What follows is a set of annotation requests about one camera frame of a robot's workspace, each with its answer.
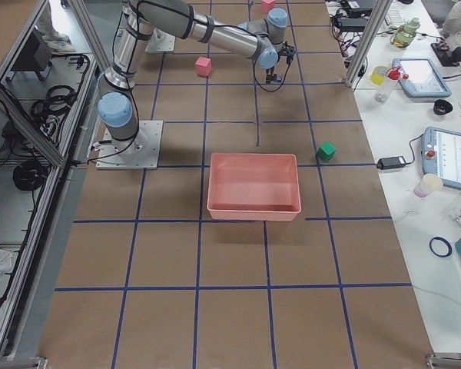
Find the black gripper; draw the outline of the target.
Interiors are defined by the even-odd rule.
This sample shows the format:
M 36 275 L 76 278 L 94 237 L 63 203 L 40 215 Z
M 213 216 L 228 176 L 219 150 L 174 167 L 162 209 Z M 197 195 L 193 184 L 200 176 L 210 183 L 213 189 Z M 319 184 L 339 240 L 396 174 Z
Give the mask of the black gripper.
M 276 73 L 274 71 L 275 65 L 279 63 L 282 58 L 285 58 L 287 68 L 285 72 L 282 74 L 282 79 L 285 79 L 287 77 L 287 73 L 289 72 L 290 66 L 294 60 L 294 56 L 295 56 L 295 47 L 293 45 L 289 45 L 287 42 L 284 42 L 281 49 L 277 53 L 277 61 L 274 62 L 271 68 L 266 70 L 266 76 L 267 74 L 270 74 L 270 73 Z

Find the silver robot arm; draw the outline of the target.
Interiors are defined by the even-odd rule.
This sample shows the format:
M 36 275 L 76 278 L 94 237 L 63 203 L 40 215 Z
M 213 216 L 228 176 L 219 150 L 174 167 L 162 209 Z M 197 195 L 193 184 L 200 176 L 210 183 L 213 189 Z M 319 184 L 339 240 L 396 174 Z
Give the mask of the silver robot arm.
M 240 55 L 266 72 L 260 88 L 281 89 L 286 75 L 275 72 L 281 59 L 291 64 L 295 47 L 284 39 L 288 14 L 272 8 L 263 18 L 239 25 L 219 22 L 183 1 L 126 1 L 120 16 L 124 31 L 112 45 L 113 61 L 98 79 L 98 117 L 109 134 L 107 157 L 140 158 L 153 137 L 141 122 L 133 89 L 141 58 L 172 52 L 175 42 L 194 39 L 202 45 Z

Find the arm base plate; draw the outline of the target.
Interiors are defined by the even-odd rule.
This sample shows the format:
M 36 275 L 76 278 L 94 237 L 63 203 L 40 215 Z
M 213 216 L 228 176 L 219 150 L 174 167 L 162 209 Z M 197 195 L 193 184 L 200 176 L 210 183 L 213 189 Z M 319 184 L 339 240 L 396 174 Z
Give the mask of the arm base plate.
M 159 54 L 174 51 L 176 38 L 167 32 L 155 29 L 145 49 L 147 54 Z
M 112 140 L 108 129 L 104 130 L 104 140 L 110 141 L 102 145 L 101 157 L 96 161 L 98 170 L 156 170 L 161 149 L 163 121 L 139 121 L 138 135 L 134 142 Z

